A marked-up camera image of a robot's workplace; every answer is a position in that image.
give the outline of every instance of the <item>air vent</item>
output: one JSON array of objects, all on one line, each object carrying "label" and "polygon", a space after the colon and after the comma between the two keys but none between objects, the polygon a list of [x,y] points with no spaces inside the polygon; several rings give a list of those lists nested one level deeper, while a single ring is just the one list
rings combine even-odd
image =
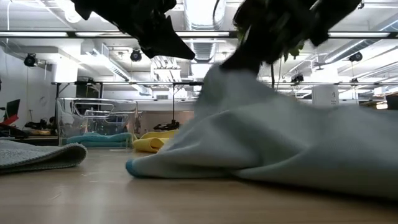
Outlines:
[{"label": "air vent", "polygon": [[168,100],[168,95],[156,95],[156,100]]},{"label": "air vent", "polygon": [[109,58],[109,49],[105,44],[102,44],[102,55],[104,55],[106,58]]}]

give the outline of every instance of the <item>ceiling duct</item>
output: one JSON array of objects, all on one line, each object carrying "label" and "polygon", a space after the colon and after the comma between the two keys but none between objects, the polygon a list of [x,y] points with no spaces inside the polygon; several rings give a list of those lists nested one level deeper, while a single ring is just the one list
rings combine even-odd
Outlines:
[{"label": "ceiling duct", "polygon": [[[385,31],[385,32],[396,32],[398,31],[398,14],[390,17],[388,20],[377,25],[373,31]],[[296,73],[296,72],[308,72],[311,69],[311,64],[313,59],[316,62],[320,62],[320,64],[324,63],[335,63],[349,56],[359,52],[360,50],[369,47],[380,40],[352,40],[344,46],[338,48],[337,50],[327,54],[327,55],[318,55],[318,56],[309,56],[303,62],[300,62],[296,67],[292,68],[288,73]]]},{"label": "ceiling duct", "polygon": [[393,71],[393,70],[397,69],[397,66],[398,66],[398,62],[390,63],[389,65],[385,65],[385,66],[375,69],[373,71],[364,72],[362,74],[356,75],[353,78],[357,78],[359,81],[363,81],[367,78],[375,77],[376,75],[380,75],[380,74],[383,74],[386,72]]},{"label": "ceiling duct", "polygon": [[[215,18],[214,6],[218,1]],[[225,17],[226,0],[184,0],[187,30],[220,30]],[[216,53],[216,43],[191,43],[197,62],[209,62]]]},{"label": "ceiling duct", "polygon": [[[92,51],[87,51],[86,54],[93,57],[93,59],[99,64],[104,65],[114,75],[121,77],[125,82],[139,82],[139,80],[133,79],[130,73],[123,69],[121,66],[119,66],[117,62],[109,58],[109,56],[107,57],[104,54],[100,53],[96,49],[92,49]],[[152,96],[152,90],[148,87],[136,84],[133,84],[132,87],[135,88],[142,96]]]},{"label": "ceiling duct", "polygon": [[[379,25],[376,26],[373,31],[381,31],[381,32],[397,32],[398,31],[398,14],[390,17],[388,20],[380,23]],[[366,40],[353,40],[349,42],[348,44],[340,47],[336,51],[328,54],[325,58],[324,61],[325,63],[335,63],[340,60],[343,60],[345,58],[348,58],[349,56],[355,54],[356,52],[359,52],[360,50],[365,49],[366,47],[369,47],[380,40],[371,40],[371,39],[366,39]]]}]

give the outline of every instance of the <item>yellow cloth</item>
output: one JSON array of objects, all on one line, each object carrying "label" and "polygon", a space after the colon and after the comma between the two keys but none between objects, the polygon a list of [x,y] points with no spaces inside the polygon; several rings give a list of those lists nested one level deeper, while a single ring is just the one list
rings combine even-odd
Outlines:
[{"label": "yellow cloth", "polygon": [[132,145],[137,151],[156,153],[170,138],[174,137],[177,131],[149,132],[135,140]]}]

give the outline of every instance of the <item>towel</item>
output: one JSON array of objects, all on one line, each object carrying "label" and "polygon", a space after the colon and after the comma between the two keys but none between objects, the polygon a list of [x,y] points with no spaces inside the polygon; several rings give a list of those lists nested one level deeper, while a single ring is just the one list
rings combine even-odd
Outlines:
[{"label": "towel", "polygon": [[79,144],[32,146],[14,141],[0,141],[0,174],[74,167],[86,157]]},{"label": "towel", "polygon": [[133,134],[120,133],[111,136],[104,136],[98,133],[85,133],[82,136],[74,136],[67,139],[67,144],[80,143],[85,147],[132,147]]},{"label": "towel", "polygon": [[243,179],[398,200],[398,112],[315,108],[246,71],[209,70],[195,117],[135,177]]},{"label": "towel", "polygon": [[149,132],[133,142],[137,151],[156,153],[161,147],[177,133],[177,130],[164,132]]}]

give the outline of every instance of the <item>gray towel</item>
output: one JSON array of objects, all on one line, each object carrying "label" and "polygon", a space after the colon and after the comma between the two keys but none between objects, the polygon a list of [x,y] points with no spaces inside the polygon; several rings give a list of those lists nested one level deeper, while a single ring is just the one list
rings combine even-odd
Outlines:
[{"label": "gray towel", "polygon": [[73,167],[86,155],[86,148],[80,144],[57,147],[0,141],[0,174]]}]

